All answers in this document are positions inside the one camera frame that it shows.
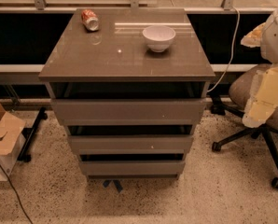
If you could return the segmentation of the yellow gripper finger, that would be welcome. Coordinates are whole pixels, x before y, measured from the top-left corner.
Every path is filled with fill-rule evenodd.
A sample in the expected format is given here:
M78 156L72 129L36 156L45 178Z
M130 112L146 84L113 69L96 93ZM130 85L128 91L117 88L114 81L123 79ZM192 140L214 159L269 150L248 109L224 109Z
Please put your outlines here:
M241 44L248 48L260 47L262 44L264 26L265 26L265 22L255 27L252 31L250 31L247 35L245 35L242 38Z
M278 64L266 71L257 70L251 83L250 98L243 115L243 124L257 128L264 124L278 107Z

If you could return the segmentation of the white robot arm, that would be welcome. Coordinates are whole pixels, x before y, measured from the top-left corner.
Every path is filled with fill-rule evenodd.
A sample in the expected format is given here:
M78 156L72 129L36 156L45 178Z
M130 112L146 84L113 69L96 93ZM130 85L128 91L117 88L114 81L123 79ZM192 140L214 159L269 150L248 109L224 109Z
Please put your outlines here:
M278 8L264 23L245 35L241 44L249 48L260 47L261 56L271 62L267 71L255 74L244 109L243 124L256 128L278 107Z

